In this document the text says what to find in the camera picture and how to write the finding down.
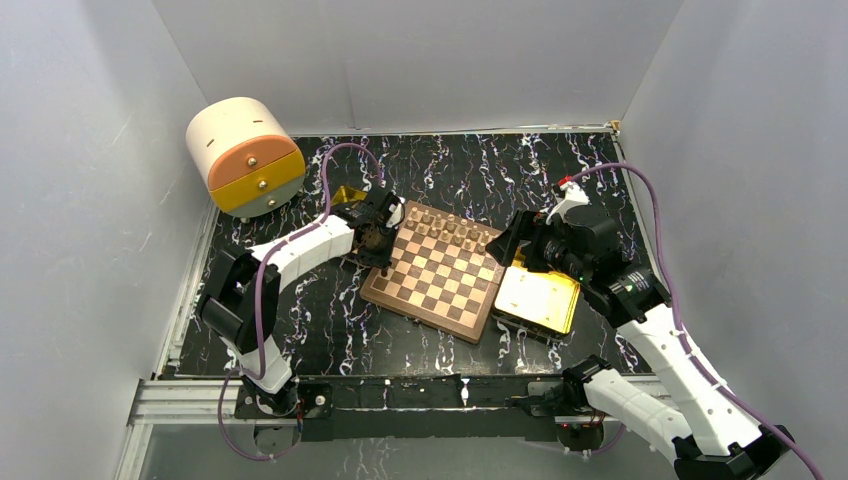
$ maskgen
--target black marble tabletop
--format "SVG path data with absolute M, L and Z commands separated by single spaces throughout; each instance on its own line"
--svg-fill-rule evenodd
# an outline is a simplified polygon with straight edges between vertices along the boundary
M 516 209 L 551 206 L 560 178 L 617 160 L 608 133 L 300 138 L 297 144 L 307 162 L 305 194 L 246 224 L 220 214 L 204 276 L 221 247 L 268 242 L 314 219 L 323 205 L 321 158 L 341 142 L 367 146 L 379 159 L 387 186 L 398 195 L 497 229 L 506 227 Z M 362 189 L 376 181 L 374 166 L 351 149 L 334 155 L 328 177 L 333 192 L 341 185 Z M 619 222 L 625 250 L 647 262 L 621 174 L 604 172 L 600 181 L 587 180 L 584 188 L 592 203 L 604 205 Z M 297 374 L 550 373 L 593 353 L 623 372 L 649 371 L 633 348 L 582 299 L 573 333 L 565 341 L 540 341 L 490 319 L 480 343 L 472 345 L 362 300 L 358 290 L 367 275 L 367 269 L 336 259 L 283 292 L 274 338 L 285 354 L 292 355 Z M 218 377 L 232 365 L 224 344 L 192 317 L 172 373 Z

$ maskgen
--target yellow drawer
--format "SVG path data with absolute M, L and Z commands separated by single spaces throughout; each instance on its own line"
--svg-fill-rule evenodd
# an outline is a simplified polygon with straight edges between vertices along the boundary
M 218 208 L 228 212 L 298 177 L 303 177 L 305 173 L 306 164 L 298 149 L 223 187 L 210 190 L 209 193 Z

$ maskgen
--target white wall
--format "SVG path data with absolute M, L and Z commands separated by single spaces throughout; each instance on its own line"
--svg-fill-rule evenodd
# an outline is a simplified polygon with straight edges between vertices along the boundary
M 210 102 L 291 133 L 620 119 L 682 0 L 154 0 Z
M 622 124 L 695 339 L 826 478 L 848 440 L 846 25 L 835 0 L 688 0 Z M 810 477 L 790 457 L 769 478 Z
M 208 195 L 147 0 L 0 2 L 0 477 L 114 475 Z

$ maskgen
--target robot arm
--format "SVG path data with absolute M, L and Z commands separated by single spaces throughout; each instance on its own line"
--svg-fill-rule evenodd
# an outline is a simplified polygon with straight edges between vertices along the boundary
M 333 214 L 323 223 L 307 225 L 250 250 L 228 247 L 216 256 L 198 300 L 197 316 L 235 353 L 242 368 L 259 371 L 260 349 L 264 350 L 265 375 L 244 380 L 263 391 L 271 403 L 292 377 L 289 359 L 271 336 L 280 293 L 298 277 L 336 257 L 348 256 L 369 267 L 389 266 L 402 205 L 400 197 L 378 186 L 367 194 L 343 188 L 334 199 Z M 262 259 L 284 241 L 288 242 L 285 247 L 268 261 L 264 278 L 255 278 Z M 264 338 L 257 341 L 254 298 L 260 281 Z M 290 401 L 284 391 L 280 396 L 284 402 Z
M 624 257 L 617 226 L 603 208 L 589 205 L 577 185 L 564 190 L 547 214 L 516 212 L 487 251 L 511 265 L 520 247 L 528 270 L 578 280 L 589 305 L 647 360 L 680 410 L 641 392 L 595 356 L 564 372 L 568 400 L 621 420 L 662 452 L 681 479 L 762 475 L 788 448 L 701 375 L 691 356 L 721 379 L 697 347 L 684 352 L 665 287 L 648 266 Z

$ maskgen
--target wooden chessboard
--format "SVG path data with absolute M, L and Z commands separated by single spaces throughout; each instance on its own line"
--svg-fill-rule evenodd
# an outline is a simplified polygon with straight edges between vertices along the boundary
M 360 295 L 401 315 L 480 341 L 504 269 L 485 251 L 501 232 L 420 203 L 406 217 L 384 276 L 373 269 Z

